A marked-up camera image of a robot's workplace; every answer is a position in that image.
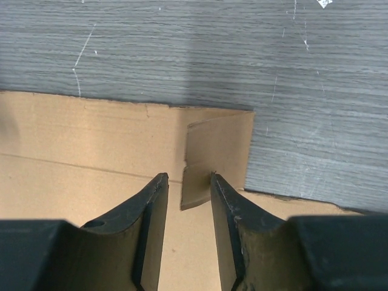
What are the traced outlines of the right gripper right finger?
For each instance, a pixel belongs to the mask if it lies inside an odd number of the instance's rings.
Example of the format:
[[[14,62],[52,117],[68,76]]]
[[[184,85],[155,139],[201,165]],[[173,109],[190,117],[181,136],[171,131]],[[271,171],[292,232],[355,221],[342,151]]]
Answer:
[[[310,290],[295,226],[213,173],[210,196],[222,290]]]

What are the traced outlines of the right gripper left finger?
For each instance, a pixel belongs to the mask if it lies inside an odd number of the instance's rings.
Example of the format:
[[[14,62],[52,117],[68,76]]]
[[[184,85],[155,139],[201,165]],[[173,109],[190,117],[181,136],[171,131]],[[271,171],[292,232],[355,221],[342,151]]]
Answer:
[[[157,174],[137,194],[85,223],[80,290],[157,290],[169,177]]]

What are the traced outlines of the brown cardboard box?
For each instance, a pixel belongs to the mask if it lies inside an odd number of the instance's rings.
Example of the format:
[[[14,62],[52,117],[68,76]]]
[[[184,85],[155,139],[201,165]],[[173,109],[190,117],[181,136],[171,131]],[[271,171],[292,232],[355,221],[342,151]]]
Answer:
[[[186,137],[233,141],[217,169],[244,187],[254,113],[27,92],[1,93],[1,218],[67,219],[80,226],[170,178],[162,290],[219,290],[208,204],[181,212]]]

